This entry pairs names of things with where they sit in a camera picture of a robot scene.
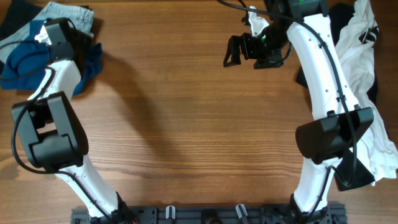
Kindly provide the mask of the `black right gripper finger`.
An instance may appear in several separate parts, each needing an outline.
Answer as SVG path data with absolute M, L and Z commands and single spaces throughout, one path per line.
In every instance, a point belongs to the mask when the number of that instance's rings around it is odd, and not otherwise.
M 232 35 L 227 44 L 226 55 L 223 60 L 223 66 L 232 67 L 241 65 L 241 46 L 243 44 L 243 36 Z
M 279 59 L 276 61 L 268 60 L 268 59 L 257 59 L 254 63 L 254 69 L 268 69 L 268 68 L 279 68 L 283 66 L 284 60 Z

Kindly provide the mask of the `dark blue shirt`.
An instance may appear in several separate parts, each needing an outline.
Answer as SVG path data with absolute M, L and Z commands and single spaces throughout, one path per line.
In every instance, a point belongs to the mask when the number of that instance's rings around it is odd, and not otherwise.
M 48 59 L 48 47 L 44 44 L 33 44 L 34 37 L 39 34 L 44 20 L 29 22 L 29 35 L 24 44 L 18 45 L 7 57 L 2 71 L 4 80 L 1 82 L 3 90 L 36 90 L 45 71 L 43 67 Z M 97 43 L 90 44 L 91 40 L 84 38 L 83 47 L 85 49 L 85 69 L 82 80 L 74 89 L 73 95 L 83 92 L 88 80 L 94 78 L 102 71 L 100 62 L 102 56 L 102 45 Z

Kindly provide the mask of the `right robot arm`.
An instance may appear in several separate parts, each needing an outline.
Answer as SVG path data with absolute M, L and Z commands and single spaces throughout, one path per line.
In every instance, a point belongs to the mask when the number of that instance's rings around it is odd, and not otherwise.
M 239 2 L 250 32 L 232 36 L 223 65 L 253 59 L 256 69 L 278 68 L 283 47 L 295 50 L 307 82 L 313 121 L 299 126 L 296 143 L 303 155 L 300 181 L 285 214 L 289 223 L 327 222 L 327 194 L 336 179 L 345 190 L 360 186 L 370 173 L 358 159 L 357 143 L 373 123 L 343 74 L 333 43 L 326 1 L 266 1 L 265 10 Z

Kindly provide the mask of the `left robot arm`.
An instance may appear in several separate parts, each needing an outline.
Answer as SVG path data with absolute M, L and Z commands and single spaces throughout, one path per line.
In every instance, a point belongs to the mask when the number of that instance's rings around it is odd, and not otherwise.
M 87 135 L 70 103 L 84 71 L 79 35 L 61 17 L 44 22 L 35 36 L 34 43 L 47 47 L 45 75 L 28 100 L 12 107 L 12 154 L 25 170 L 66 182 L 85 204 L 88 223 L 137 223 L 90 161 Z

